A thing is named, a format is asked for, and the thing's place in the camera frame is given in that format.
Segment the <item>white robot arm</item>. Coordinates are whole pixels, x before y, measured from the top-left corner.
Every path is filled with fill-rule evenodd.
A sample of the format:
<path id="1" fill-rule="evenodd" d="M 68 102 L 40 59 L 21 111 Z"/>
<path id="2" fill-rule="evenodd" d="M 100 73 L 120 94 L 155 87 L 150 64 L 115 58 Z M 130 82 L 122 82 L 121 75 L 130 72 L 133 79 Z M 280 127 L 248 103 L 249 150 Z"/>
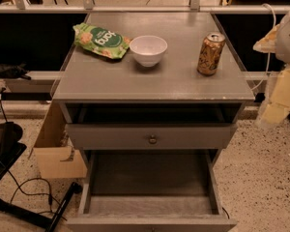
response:
<path id="1" fill-rule="evenodd" d="M 258 127 L 269 129 L 280 124 L 290 114 L 290 11 L 254 44 L 253 49 L 273 53 L 276 59 L 285 64 L 275 81 L 267 81 L 265 100 L 256 120 Z"/>

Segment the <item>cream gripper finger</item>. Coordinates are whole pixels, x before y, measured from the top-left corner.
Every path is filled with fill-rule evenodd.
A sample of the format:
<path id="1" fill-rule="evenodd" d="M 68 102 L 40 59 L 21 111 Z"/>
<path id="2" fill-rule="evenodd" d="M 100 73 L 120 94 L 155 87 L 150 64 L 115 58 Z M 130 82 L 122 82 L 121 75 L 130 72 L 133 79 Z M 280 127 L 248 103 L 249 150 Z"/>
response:
<path id="1" fill-rule="evenodd" d="M 275 53 L 276 52 L 276 34 L 279 25 L 273 27 L 265 37 L 257 41 L 253 49 L 261 53 Z"/>
<path id="2" fill-rule="evenodd" d="M 258 111 L 256 125 L 261 129 L 271 129 L 290 114 L 290 66 L 268 81 L 265 97 Z"/>

